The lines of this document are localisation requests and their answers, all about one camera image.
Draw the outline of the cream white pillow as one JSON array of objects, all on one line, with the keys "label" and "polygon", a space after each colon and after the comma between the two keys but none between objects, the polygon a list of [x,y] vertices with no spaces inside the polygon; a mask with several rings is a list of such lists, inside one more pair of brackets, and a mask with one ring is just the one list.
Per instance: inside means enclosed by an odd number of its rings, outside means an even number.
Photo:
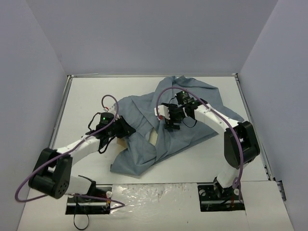
[{"label": "cream white pillow", "polygon": [[[158,134],[153,128],[148,135],[148,141],[152,145],[156,145]],[[120,145],[122,148],[126,149],[128,147],[127,142],[124,139],[117,138],[116,143]]]}]

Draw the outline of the striped pillowcase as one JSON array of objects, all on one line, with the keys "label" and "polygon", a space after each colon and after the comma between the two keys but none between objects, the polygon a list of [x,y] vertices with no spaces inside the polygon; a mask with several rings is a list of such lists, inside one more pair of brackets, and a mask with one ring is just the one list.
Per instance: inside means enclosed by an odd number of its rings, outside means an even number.
[{"label": "striped pillowcase", "polygon": [[173,102],[174,95],[183,87],[206,100],[217,111],[237,121],[244,119],[233,110],[223,105],[217,87],[194,78],[166,77],[159,82],[154,92],[142,96],[127,96],[119,100],[119,114],[136,131],[126,137],[127,148],[121,151],[111,164],[110,171],[117,174],[139,176],[152,165],[177,153],[204,142],[217,133],[209,126],[191,118],[185,119],[179,130],[169,131],[164,128],[164,121],[159,121],[154,114],[157,104]]}]

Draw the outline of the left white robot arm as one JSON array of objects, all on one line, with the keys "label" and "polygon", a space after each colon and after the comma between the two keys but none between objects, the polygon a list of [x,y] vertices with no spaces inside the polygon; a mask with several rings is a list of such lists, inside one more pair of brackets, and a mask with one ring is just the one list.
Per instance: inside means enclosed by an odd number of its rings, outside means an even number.
[{"label": "left white robot arm", "polygon": [[85,201],[94,200],[96,181],[81,175],[73,176],[72,166],[89,154],[103,154],[114,138],[129,137],[135,132],[122,116],[115,118],[112,113],[101,113],[95,130],[68,146],[41,151],[33,176],[28,180],[29,187],[55,199],[65,194],[78,194]]}]

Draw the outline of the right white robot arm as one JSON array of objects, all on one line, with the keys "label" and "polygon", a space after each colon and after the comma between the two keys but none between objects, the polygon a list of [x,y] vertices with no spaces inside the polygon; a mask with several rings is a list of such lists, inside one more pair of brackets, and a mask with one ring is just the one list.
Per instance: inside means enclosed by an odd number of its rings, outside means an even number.
[{"label": "right white robot arm", "polygon": [[249,121],[232,119],[212,107],[207,101],[181,89],[176,95],[177,104],[156,105],[155,115],[165,119],[165,128],[178,130],[184,118],[201,122],[224,137],[225,167],[214,179],[213,192],[224,199],[232,189],[240,189],[244,168],[259,154],[260,147],[253,125]]}]

